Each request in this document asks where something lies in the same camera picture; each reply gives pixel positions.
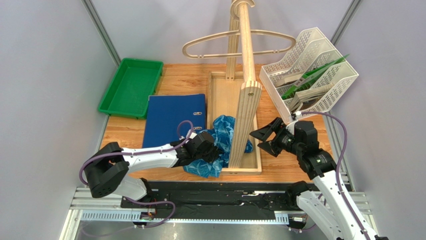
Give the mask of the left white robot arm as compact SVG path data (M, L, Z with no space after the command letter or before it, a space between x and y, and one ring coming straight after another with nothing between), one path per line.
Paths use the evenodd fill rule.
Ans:
M116 194L136 201L144 198L150 188L147 180L131 177L130 173L183 167L197 160L212 163L222 153L206 131L188 133L177 141L149 148L125 148L110 142L83 164L79 174L94 199Z

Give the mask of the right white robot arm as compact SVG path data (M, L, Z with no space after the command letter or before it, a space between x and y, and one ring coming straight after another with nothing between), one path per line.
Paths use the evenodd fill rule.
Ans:
M250 136L258 147L277 157L282 151L296 156L299 167L325 198L325 206L305 181L286 189L286 205L303 210L329 240L384 240L362 216L347 193L339 166L332 155L320 148L318 131L312 121L286 125L280 117L254 130Z

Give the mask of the blue patterned shorts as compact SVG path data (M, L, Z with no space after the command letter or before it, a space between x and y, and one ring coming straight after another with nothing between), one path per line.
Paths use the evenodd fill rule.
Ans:
M202 178L218 178L223 169L229 167L235 123L236 118L233 116L220 115L217 117L212 123L212 129L206 129L205 132L211 134L214 138L214 145L221 151L218 159L212 163L199 159L184 166L183 170Z

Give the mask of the wooden clothes hanger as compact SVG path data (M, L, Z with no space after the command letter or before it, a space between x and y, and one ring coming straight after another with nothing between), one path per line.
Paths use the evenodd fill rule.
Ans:
M203 36L185 43L182 47L182 53L189 59L214 59L214 58L237 58L243 57L247 54L254 55L269 55L284 53L295 47L297 40L288 34L252 29L250 27L249 8L253 8L256 3L253 0L234 0L230 5L231 26L236 26L236 29L219 32L207 36ZM275 37L285 39L290 42L290 45L282 49L253 51L252 35ZM231 45L227 53L221 54L190 54L188 49L195 45L228 37L228 43Z

